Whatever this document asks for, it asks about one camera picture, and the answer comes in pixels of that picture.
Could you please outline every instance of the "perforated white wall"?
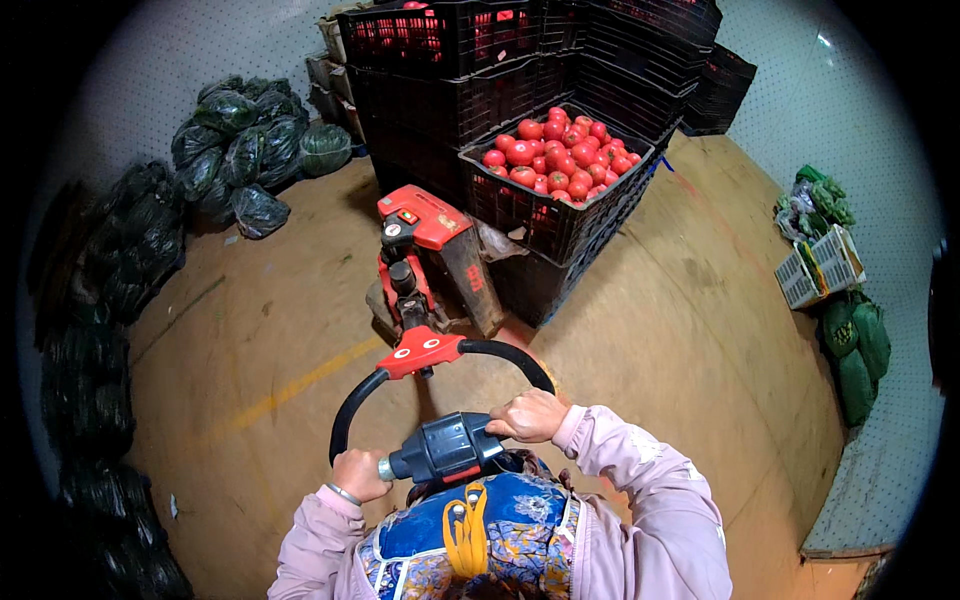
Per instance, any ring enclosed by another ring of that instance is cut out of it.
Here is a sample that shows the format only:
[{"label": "perforated white wall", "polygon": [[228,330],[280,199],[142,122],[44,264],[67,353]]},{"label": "perforated white wall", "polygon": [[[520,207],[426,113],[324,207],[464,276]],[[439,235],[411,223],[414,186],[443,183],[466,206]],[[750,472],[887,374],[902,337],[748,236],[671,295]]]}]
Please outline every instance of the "perforated white wall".
[{"label": "perforated white wall", "polygon": [[873,413],[844,450],[804,548],[895,543],[923,489],[943,412],[930,387],[926,300],[944,221],[924,148],[882,64],[832,4],[718,4],[717,41],[757,65],[728,135],[784,188],[805,163],[841,182],[857,219],[864,287],[885,310],[893,345]]},{"label": "perforated white wall", "polygon": [[[308,90],[303,59],[325,49],[315,23],[334,0],[152,0],[117,28],[72,100],[28,217],[20,273],[40,219],[66,182],[82,178],[106,191],[123,170],[155,158],[171,163],[170,141],[192,114],[197,92],[230,73],[285,77],[302,98]],[[24,410],[44,479],[56,486],[57,465],[40,422],[39,354],[34,314],[21,280],[17,346]]]}]

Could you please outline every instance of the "person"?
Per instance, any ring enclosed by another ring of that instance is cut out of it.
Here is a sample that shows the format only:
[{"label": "person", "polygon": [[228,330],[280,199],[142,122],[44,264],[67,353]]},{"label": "person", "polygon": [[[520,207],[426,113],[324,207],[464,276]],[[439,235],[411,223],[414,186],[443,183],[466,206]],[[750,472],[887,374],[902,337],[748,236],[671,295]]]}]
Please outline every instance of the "person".
[{"label": "person", "polygon": [[533,452],[509,450],[499,472],[414,487],[409,508],[366,535],[359,504],[393,482],[377,475],[384,452],[352,449],[334,460],[332,486],[294,514],[268,598],[730,597],[720,512],[685,456],[605,406],[537,389],[490,415],[489,433],[551,441],[583,473],[608,477],[633,522],[572,490],[565,472],[554,478]]}]

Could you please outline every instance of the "woman's right hand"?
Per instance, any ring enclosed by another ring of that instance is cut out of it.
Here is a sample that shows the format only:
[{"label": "woman's right hand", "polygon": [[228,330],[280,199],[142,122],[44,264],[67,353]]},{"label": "woman's right hand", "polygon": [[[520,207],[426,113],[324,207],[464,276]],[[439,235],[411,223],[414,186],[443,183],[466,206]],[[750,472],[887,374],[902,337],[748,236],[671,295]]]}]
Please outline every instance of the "woman's right hand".
[{"label": "woman's right hand", "polygon": [[538,444],[553,439],[570,407],[556,396],[534,388],[490,410],[487,433]]}]

